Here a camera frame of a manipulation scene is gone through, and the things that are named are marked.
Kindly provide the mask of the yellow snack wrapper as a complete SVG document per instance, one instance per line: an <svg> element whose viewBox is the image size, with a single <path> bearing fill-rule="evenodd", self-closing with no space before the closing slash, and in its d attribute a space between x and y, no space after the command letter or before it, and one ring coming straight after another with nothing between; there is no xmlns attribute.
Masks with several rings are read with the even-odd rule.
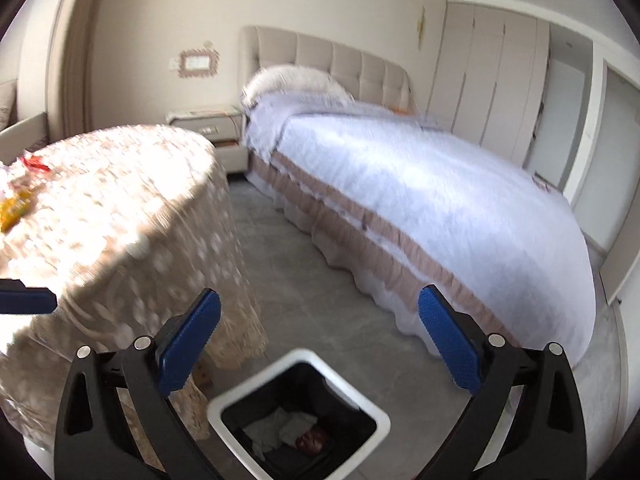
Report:
<svg viewBox="0 0 640 480"><path fill-rule="evenodd" d="M11 231L35 206L36 192L30 188L14 191L1 203L1 232Z"/></svg>

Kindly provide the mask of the white paper towel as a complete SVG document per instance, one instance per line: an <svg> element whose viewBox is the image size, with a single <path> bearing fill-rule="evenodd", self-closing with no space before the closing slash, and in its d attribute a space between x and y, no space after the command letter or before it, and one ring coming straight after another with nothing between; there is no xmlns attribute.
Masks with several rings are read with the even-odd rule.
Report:
<svg viewBox="0 0 640 480"><path fill-rule="evenodd" d="M267 453L284 444L295 448L298 440L317 422L318 418L312 415L277 408L267 417L245 426L242 431L252 442L253 454L265 460Z"/></svg>

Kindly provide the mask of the red snack wrapper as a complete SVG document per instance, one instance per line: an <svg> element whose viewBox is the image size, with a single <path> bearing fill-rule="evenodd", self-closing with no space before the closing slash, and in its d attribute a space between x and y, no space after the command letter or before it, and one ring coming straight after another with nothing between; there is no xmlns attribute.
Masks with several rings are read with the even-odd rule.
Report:
<svg viewBox="0 0 640 480"><path fill-rule="evenodd" d="M21 156L20 162L28 171L38 172L38 174L48 174L52 171L51 167L48 166L40 156L35 154L27 153Z"/></svg>

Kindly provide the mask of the white trash bin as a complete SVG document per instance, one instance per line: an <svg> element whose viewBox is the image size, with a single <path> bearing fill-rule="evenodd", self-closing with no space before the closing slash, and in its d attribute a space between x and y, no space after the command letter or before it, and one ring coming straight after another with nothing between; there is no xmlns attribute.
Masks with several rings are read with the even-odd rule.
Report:
<svg viewBox="0 0 640 480"><path fill-rule="evenodd" d="M207 418L255 479L345 479L390 433L390 418L307 349L216 396Z"/></svg>

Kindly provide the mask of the embroidered tan tablecloth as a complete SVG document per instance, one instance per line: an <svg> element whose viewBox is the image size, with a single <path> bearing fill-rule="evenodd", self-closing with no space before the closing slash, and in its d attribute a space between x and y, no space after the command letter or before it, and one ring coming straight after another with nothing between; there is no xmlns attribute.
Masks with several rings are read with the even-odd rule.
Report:
<svg viewBox="0 0 640 480"><path fill-rule="evenodd" d="M156 334L206 288L221 319L204 352L234 370L267 336L212 144L167 126L98 130L50 144L34 209L1 237L1 274L50 289L56 310L1 319L1 408L35 445L53 446L81 346L128 347Z"/></svg>

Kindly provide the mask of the bed with lavender blanket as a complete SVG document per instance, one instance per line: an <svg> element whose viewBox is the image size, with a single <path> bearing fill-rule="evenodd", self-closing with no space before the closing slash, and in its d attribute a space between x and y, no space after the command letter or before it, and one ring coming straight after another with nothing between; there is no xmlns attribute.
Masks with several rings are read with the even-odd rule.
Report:
<svg viewBox="0 0 640 480"><path fill-rule="evenodd" d="M512 344L577 364L596 318L588 248L561 193L423 117L322 94L246 111L250 178L311 218L408 308L426 284Z"/></svg>

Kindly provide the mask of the beige window seat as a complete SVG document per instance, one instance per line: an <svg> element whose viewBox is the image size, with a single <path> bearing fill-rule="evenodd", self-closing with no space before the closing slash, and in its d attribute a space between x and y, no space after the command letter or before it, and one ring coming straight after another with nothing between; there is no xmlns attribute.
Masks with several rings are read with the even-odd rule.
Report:
<svg viewBox="0 0 640 480"><path fill-rule="evenodd" d="M16 81L1 84L1 138L2 164L9 166L24 152L34 152L49 143L46 113L18 120L16 111Z"/></svg>

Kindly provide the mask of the grey nightstand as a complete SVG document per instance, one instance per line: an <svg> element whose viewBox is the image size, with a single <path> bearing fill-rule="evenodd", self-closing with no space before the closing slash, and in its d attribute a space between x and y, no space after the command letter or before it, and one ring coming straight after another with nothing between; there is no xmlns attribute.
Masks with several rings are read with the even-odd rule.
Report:
<svg viewBox="0 0 640 480"><path fill-rule="evenodd" d="M245 116L232 105L214 105L171 110L165 116L168 125L194 131L213 144L217 159L227 174L242 174L248 168L248 151L243 144Z"/></svg>

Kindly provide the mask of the beige wardrobe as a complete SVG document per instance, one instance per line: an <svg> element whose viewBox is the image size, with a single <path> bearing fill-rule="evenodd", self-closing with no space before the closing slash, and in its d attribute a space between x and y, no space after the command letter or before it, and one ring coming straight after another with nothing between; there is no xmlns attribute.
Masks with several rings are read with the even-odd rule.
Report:
<svg viewBox="0 0 640 480"><path fill-rule="evenodd" d="M547 21L450 2L427 113L455 136L521 167L533 140L549 55Z"/></svg>

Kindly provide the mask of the beige tufted headboard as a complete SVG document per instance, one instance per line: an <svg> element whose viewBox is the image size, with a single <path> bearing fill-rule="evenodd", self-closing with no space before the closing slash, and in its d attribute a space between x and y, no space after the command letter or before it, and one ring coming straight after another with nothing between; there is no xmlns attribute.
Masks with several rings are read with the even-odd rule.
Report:
<svg viewBox="0 0 640 480"><path fill-rule="evenodd" d="M356 100L414 110L410 78L401 66L346 44L268 26L240 31L238 86L264 67L301 65L331 75Z"/></svg>

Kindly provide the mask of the white bed pillow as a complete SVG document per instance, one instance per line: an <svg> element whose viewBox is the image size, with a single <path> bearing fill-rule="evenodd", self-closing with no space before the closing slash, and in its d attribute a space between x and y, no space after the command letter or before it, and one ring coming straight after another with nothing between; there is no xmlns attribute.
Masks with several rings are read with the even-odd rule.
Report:
<svg viewBox="0 0 640 480"><path fill-rule="evenodd" d="M345 100L354 98L327 72L303 65L281 64L258 70L244 84L240 103L253 107L266 94L282 92L320 93Z"/></svg>

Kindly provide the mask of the framed wall switch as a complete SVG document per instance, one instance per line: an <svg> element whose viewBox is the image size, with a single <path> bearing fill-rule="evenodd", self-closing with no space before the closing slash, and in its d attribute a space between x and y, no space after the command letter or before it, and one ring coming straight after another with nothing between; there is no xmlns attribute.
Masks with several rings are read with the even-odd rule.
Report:
<svg viewBox="0 0 640 480"><path fill-rule="evenodd" d="M180 78L208 78L218 73L219 53L215 49L183 50L178 59Z"/></svg>

